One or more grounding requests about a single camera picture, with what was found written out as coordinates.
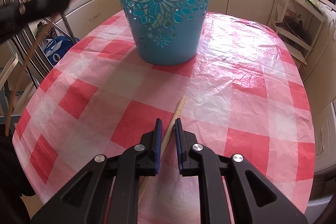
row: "white shelf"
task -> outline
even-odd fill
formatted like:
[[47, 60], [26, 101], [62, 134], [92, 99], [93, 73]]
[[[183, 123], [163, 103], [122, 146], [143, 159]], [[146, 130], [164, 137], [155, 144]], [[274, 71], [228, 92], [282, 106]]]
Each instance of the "white shelf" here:
[[308, 11], [310, 11], [317, 19], [321, 22], [324, 22], [324, 17], [321, 15], [314, 7], [305, 0], [294, 0], [295, 2], [299, 3], [303, 7], [305, 7]]
[[306, 62], [305, 58], [303, 57], [302, 53], [300, 53], [299, 50], [295, 49], [294, 47], [287, 44], [286, 42], [284, 42], [284, 44], [286, 45], [286, 47], [287, 47], [289, 53], [291, 54], [291, 56], [293, 56], [301, 64], [307, 66], [307, 62]]
[[275, 29], [276, 29], [276, 33], [280, 33], [280, 34], [284, 35], [285, 37], [287, 37], [290, 40], [294, 41], [296, 44], [299, 44], [301, 47], [303, 47], [307, 51], [310, 52], [313, 49], [311, 46], [309, 46], [303, 40], [301, 40], [297, 36], [293, 35], [292, 33], [286, 31], [285, 29], [277, 27], [277, 26], [275, 26]]

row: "wooden chopstick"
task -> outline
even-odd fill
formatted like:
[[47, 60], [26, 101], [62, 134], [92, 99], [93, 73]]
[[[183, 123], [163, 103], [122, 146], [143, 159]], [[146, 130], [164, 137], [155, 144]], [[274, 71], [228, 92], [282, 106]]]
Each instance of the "wooden chopstick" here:
[[[162, 143], [161, 143], [161, 155], [160, 155], [160, 159], [162, 158], [162, 155], [163, 155], [163, 153], [165, 152], [165, 150], [167, 148], [168, 142], [169, 142], [171, 136], [173, 135], [173, 128], [174, 128], [174, 125], [175, 125], [175, 120], [177, 118], [179, 118], [180, 113], [182, 111], [182, 108], [184, 106], [185, 100], [186, 100], [185, 97], [181, 98], [179, 104], [176, 107], [176, 110], [174, 112], [173, 118], [170, 121], [168, 129], [166, 131], [166, 135], [164, 136], [164, 138], [162, 140]], [[144, 180], [142, 181], [141, 186], [139, 188], [138, 204], [140, 204], [140, 202], [141, 202], [141, 200], [143, 198], [143, 195], [145, 194], [145, 191], [146, 191], [149, 183], [151, 182], [151, 179], [152, 179], [152, 177], [145, 177]]]

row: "plastic tablecloth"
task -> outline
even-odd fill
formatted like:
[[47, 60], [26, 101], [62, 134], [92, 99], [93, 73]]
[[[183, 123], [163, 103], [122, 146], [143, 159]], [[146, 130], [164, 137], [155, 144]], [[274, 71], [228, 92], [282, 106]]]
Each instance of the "plastic tablecloth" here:
[[[28, 103], [13, 137], [41, 201], [95, 155], [119, 155], [139, 143], [157, 117], [166, 132], [182, 96], [185, 130], [219, 155], [242, 154], [305, 211], [315, 144], [297, 67], [270, 28], [209, 13], [197, 55], [181, 65], [144, 62], [123, 11], [67, 52]], [[200, 222], [198, 179], [179, 175], [174, 137], [138, 209], [138, 223]]]

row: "metal screw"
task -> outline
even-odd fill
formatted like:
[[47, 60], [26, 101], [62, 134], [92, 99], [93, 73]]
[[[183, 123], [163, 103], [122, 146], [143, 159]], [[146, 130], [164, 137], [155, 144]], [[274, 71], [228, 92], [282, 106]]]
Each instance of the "metal screw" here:
[[242, 162], [244, 159], [244, 157], [241, 154], [234, 154], [232, 158], [235, 162]]
[[19, 12], [20, 12], [20, 15], [23, 15], [26, 12], [26, 7], [24, 4], [21, 4], [19, 6]]
[[201, 145], [201, 144], [199, 144], [199, 143], [195, 143], [194, 145], [193, 145], [193, 150], [195, 150], [195, 151], [202, 151], [203, 150], [203, 145]]
[[137, 144], [136, 146], [134, 146], [134, 149], [136, 150], [136, 151], [144, 151], [145, 150], [145, 146], [143, 145], [143, 144]]
[[105, 160], [105, 156], [104, 155], [97, 155], [94, 158], [95, 162], [103, 162]]

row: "wok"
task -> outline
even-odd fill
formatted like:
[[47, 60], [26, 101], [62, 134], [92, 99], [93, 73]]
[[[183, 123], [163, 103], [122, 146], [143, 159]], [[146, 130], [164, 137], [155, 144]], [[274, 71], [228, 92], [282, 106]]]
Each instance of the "wok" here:
[[283, 22], [276, 23], [276, 26], [288, 30], [308, 45], [312, 42], [309, 33], [303, 28], [301, 20], [297, 23], [294, 18], [286, 16], [285, 20]]

